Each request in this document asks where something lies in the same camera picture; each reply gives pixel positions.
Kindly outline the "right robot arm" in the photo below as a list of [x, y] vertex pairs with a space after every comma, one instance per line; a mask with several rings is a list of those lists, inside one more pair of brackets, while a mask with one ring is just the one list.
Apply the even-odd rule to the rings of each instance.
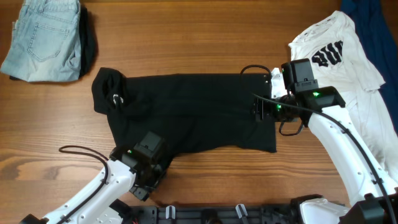
[[257, 95], [255, 115], [265, 110], [281, 123], [300, 118], [326, 149], [348, 194], [350, 207], [309, 195], [291, 201], [291, 223], [397, 223], [397, 182], [388, 176], [353, 126], [345, 101], [333, 86], [320, 88], [309, 59], [282, 64], [287, 91]]

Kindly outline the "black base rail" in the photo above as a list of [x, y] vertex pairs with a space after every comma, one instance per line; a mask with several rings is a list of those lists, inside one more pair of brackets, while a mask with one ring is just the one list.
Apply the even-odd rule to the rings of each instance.
[[131, 207], [131, 223], [195, 224], [195, 223], [293, 223], [288, 205], [248, 207]]

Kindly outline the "navy blue garment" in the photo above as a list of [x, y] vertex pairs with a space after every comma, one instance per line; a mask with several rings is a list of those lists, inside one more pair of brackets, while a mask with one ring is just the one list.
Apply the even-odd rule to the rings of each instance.
[[370, 62], [385, 84], [380, 94], [397, 130], [397, 44], [387, 26], [380, 0], [342, 0], [340, 11], [355, 24], [355, 31]]

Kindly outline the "white t-shirt black lettering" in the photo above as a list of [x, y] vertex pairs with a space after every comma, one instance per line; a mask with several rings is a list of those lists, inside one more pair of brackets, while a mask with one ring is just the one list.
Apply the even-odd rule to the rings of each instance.
[[357, 132], [380, 166], [397, 179], [397, 134], [379, 92], [385, 83], [368, 60], [355, 24], [341, 11], [311, 25], [289, 44], [291, 59], [309, 59], [320, 87], [343, 97]]

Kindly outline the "black t-shirt with logo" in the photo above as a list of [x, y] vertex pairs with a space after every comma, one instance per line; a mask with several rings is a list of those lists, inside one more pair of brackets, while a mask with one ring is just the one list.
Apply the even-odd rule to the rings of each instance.
[[262, 74], [175, 74], [125, 77], [101, 68], [91, 87], [94, 109], [106, 115], [117, 146], [148, 132], [171, 155], [223, 146], [275, 152], [274, 120], [256, 120], [255, 96], [269, 96]]

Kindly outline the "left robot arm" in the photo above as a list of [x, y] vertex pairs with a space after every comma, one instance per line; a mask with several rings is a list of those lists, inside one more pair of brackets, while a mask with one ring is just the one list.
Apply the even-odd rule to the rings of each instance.
[[93, 156], [103, 163], [101, 172], [69, 201], [42, 218], [27, 215], [21, 223], [122, 223], [119, 213], [110, 205], [131, 192], [145, 201], [166, 173], [170, 162], [165, 139], [148, 132], [133, 146], [115, 147], [109, 159]]

